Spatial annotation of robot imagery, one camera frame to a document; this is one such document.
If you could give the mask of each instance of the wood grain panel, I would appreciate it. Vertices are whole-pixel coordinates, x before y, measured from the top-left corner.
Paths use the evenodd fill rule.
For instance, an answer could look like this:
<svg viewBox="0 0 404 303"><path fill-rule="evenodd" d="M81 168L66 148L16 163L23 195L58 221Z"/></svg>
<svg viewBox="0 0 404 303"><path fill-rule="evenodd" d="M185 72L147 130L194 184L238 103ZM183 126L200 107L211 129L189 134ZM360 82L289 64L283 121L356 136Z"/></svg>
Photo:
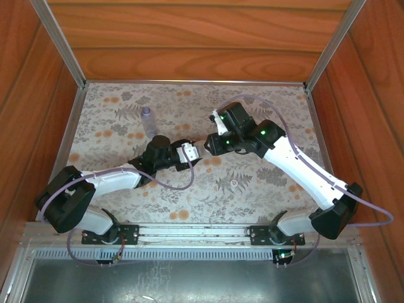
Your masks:
<svg viewBox="0 0 404 303"><path fill-rule="evenodd" d="M41 27L0 113L1 223L25 174L62 67L59 53Z"/></svg>
<svg viewBox="0 0 404 303"><path fill-rule="evenodd" d="M64 67L53 97L47 100L50 107L46 118L42 121L39 138L35 147L30 150L29 163L16 196L13 199L9 213L0 230L0 276L7 274L25 222L33 220L30 217L34 207L34 198L47 185L49 176L61 144L64 129L67 125L74 96L76 83L67 67Z"/></svg>
<svg viewBox="0 0 404 303"><path fill-rule="evenodd" d="M29 1L0 1L0 111L38 28Z"/></svg>
<svg viewBox="0 0 404 303"><path fill-rule="evenodd" d="M319 54L261 50L76 49L88 79L304 81Z"/></svg>
<svg viewBox="0 0 404 303"><path fill-rule="evenodd" d="M186 5L214 5L214 6L259 6L272 8L311 8L332 9L345 11L350 0L48 0L51 4L186 4Z"/></svg>
<svg viewBox="0 0 404 303"><path fill-rule="evenodd" d="M350 33L392 132L404 150L404 8L369 1Z"/></svg>
<svg viewBox="0 0 404 303"><path fill-rule="evenodd" d="M349 130L346 129L341 119L340 110L336 104L327 73L321 75L312 96L335 175L349 183L356 181L364 186L364 176L360 173L347 135ZM364 191L363 198L369 200L366 187ZM355 222L376 221L374 211L362 205L359 206L359 210L353 219ZM398 302L397 299L404 296L404 290L400 285L396 265L393 259L389 257L383 258L383 261L380 262L381 256L390 256L391 254L384 243L385 239L381 228L361 229L361 234L367 257L372 264L373 273L378 278L378 289L382 291L383 302ZM388 273L388 275L383 275L380 278L381 273Z"/></svg>
<svg viewBox="0 0 404 303"><path fill-rule="evenodd" d="M392 255L402 255L404 248L404 155L389 128L387 118L377 101L350 37L346 37L327 68L334 86L336 104L357 156L364 184L372 202L395 214L396 220L386 226L384 236ZM404 258L396 259L404 273Z"/></svg>
<svg viewBox="0 0 404 303"><path fill-rule="evenodd" d="M52 6L80 47L226 47L322 52L343 12L189 6Z"/></svg>
<svg viewBox="0 0 404 303"><path fill-rule="evenodd" d="M399 1L368 0L313 91L333 168L361 180L369 200L395 216L361 229L383 302L404 298L403 25ZM359 211L359 222L385 220Z"/></svg>

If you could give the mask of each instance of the floral tablecloth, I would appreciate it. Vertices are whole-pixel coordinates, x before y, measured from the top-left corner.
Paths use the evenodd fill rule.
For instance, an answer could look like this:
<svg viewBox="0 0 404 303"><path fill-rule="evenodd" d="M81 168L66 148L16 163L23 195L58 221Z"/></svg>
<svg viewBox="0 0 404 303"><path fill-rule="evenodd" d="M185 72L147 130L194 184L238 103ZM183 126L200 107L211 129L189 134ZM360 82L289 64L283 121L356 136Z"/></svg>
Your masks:
<svg viewBox="0 0 404 303"><path fill-rule="evenodd" d="M212 110L240 94L273 102L288 122L296 144L323 165L302 87L107 83L89 86L68 165L100 170L142 154L149 142L140 119L145 105L156 113L158 133L171 142L201 140L216 131L208 118ZM250 98L239 101L256 122L272 119L281 126L267 105ZM183 186L189 178L188 170L178 173L172 168L157 173L158 180L172 186ZM229 153L200 161L195 166L195 182L185 191L152 182L140 189L101 196L91 207L106 208L122 222L267 223L282 210L313 204L311 197L274 165L255 155Z"/></svg>

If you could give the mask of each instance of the black robotic joint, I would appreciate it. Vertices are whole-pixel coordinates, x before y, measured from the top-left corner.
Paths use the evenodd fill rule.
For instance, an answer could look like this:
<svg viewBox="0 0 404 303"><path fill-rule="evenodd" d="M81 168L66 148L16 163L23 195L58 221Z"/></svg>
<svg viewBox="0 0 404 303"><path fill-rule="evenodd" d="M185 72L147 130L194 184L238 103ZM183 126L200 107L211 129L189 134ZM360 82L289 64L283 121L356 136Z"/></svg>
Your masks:
<svg viewBox="0 0 404 303"><path fill-rule="evenodd" d="M81 172L76 167L63 168L35 200L38 209L41 210L45 202L61 187L79 177ZM74 193L62 192L45 211L45 218L59 233L67 232L79 224L95 193L94 185L87 181L80 181L68 190Z"/></svg>
<svg viewBox="0 0 404 303"><path fill-rule="evenodd" d="M278 221L287 211L281 211L269 225L252 225L248 228L252 246L291 246L304 245L303 234L286 236L278 228Z"/></svg>

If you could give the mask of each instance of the plastic bottle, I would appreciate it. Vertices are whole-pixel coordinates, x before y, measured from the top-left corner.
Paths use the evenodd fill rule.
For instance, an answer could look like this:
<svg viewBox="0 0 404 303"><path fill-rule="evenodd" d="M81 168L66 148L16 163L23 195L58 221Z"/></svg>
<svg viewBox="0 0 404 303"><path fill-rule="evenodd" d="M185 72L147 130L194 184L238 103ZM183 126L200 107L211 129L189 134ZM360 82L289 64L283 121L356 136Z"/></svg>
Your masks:
<svg viewBox="0 0 404 303"><path fill-rule="evenodd" d="M151 108L149 108L149 106L145 106L141 109L140 116L146 136L149 138L153 138L157 134L157 126L154 111L152 111Z"/></svg>

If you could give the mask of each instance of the purple cable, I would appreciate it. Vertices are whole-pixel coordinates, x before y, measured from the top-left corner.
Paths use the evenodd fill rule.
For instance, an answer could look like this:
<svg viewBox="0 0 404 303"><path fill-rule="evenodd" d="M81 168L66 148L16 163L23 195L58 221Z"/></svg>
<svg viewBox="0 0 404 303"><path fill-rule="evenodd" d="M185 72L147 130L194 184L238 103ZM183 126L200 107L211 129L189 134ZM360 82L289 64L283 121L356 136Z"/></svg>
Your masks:
<svg viewBox="0 0 404 303"><path fill-rule="evenodd" d="M222 109L223 107L225 107L227 104L239 99L239 98L255 98L259 101L261 101L262 103L265 103L266 105L268 105L269 107L271 107L271 109L273 109L273 111L278 115L279 119L282 121L283 126L285 127L286 130L286 134L287 134L287 138L289 140L290 143L290 147L293 149L295 155L302 160L303 163L305 163L313 172L315 172L318 176L320 176L320 178L322 178L324 181L326 181L329 185L333 186L335 189L339 190L340 192L342 192L343 194L346 194L348 197L358 201L359 203L362 203L363 205L366 205L374 210L377 210L381 213L384 213L389 219L383 222L375 222L375 223L355 223L355 224L348 224L348 226L350 227L376 227L376 226L382 226L382 225L387 225L390 224L391 222L393 222L394 220L394 216L387 210L378 207L376 205L373 205L370 202L367 202L365 200L363 200L360 197L355 196L354 194L351 194L350 192L346 191L344 188L341 188L340 186L334 185L333 181L329 180L325 175L323 175L322 173L320 173L320 171L318 171L315 167L313 167L309 162L306 161L305 158L303 158L302 156L299 155L299 151L297 150L295 143L293 141L292 138L292 133L289 130L289 127L285 121L285 119L282 117L281 113L276 109L275 106L273 106L272 104L269 103L269 101L265 100L264 98L258 97L258 96L254 96L254 95L238 95L235 96L231 99L229 99L228 101L226 101L222 106L220 106L219 109Z"/></svg>
<svg viewBox="0 0 404 303"><path fill-rule="evenodd" d="M191 169L191 180L189 181L189 184L188 184L187 186L184 186L184 187L172 187L172 186L163 184L163 183L161 183L160 181L158 181L158 180L156 180L155 178L153 178L151 175L149 175L149 174L147 174L147 173L145 173L145 172L141 172L141 171L138 170L138 169L130 169L130 168L121 167L121 168L113 168L113 169L101 170L100 172L96 172L96 173L94 173L94 174L84 175L83 177L80 177L80 178L78 178L78 179L75 179L75 180L73 180L73 181L67 183L66 185L62 186L61 188L59 188L52 196L50 196L50 198L45 202L45 204L44 204L43 207L41 208L41 210L40 210L40 217L41 217L41 220L42 220L43 222L46 222L44 215L45 215L45 211L46 211L46 209L48 208L49 204L50 204L57 196L59 196L62 192L64 192L67 188L69 188L70 186L72 186L72 185L74 185L74 184L76 184L76 183L79 183L79 182L81 182L81 181L83 181L83 180L91 179L91 178L95 178L95 177L100 177L100 176L102 176L102 175L107 175L107 174L109 174L109 173L111 173L111 172L135 172L135 173L141 174L141 175L143 175L143 176L149 178L150 180L153 180L153 181L156 182L157 184L159 184L159 185L161 185L161 186L163 186L163 187L165 187L165 188L171 189L171 190L173 190L173 191L184 191L185 189L190 188L191 185L192 185L192 183L194 182L194 167L192 166L192 163L191 163L190 159L188 158L188 156L187 156L187 154L186 154L186 152L185 152L185 148L184 148L183 146L182 146L181 148L182 148L182 152L184 153L185 159L187 160L187 163L188 163L188 165L189 165L189 168Z"/></svg>

